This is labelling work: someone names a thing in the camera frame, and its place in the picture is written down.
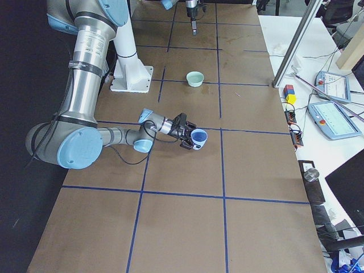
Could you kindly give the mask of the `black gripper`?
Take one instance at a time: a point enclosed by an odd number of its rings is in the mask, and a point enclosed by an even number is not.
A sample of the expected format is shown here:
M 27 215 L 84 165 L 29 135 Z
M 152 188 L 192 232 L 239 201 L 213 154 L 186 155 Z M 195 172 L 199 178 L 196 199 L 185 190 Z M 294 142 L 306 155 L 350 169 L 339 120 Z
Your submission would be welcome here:
M 197 23 L 196 23 L 196 16 L 198 13 L 198 0 L 186 0 L 186 11 L 187 16 L 191 20 L 191 28 L 193 36 L 197 35 Z
M 187 150 L 199 150 L 201 145 L 191 142 L 191 130 L 196 129 L 196 125 L 187 121 L 187 115 L 185 113 L 180 113 L 172 120 L 171 131 L 169 135 L 182 140 L 180 143 L 180 147 L 187 149 Z

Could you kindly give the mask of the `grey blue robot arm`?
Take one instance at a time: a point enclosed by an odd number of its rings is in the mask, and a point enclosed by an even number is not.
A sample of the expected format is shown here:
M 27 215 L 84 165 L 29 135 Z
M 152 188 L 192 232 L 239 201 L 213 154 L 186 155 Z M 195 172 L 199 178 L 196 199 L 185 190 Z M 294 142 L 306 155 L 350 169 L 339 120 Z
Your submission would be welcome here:
M 162 6 L 166 10 L 171 9 L 175 4 L 177 4 L 177 2 L 178 2 L 178 0 L 161 0 L 160 1 Z M 198 15 L 198 7 L 200 5 L 200 1 L 198 1 L 198 0 L 185 1 L 185 5 L 186 5 L 187 16 L 191 22 L 192 34 L 193 34 L 193 36 L 196 36 L 197 35 L 196 18 Z
M 59 110 L 51 121 L 34 126 L 27 135 L 26 149 L 34 159 L 83 169 L 98 159 L 104 147 L 115 144 L 149 154 L 158 133 L 179 140 L 186 149 L 199 150 L 204 145 L 205 132 L 188 122 L 184 113 L 169 119 L 144 109 L 138 130 L 98 127 L 94 111 L 106 77 L 110 43 L 116 50 L 112 91 L 147 93 L 150 88 L 153 67 L 138 57 L 126 1 L 48 1 L 47 17 L 54 30 L 77 39 Z

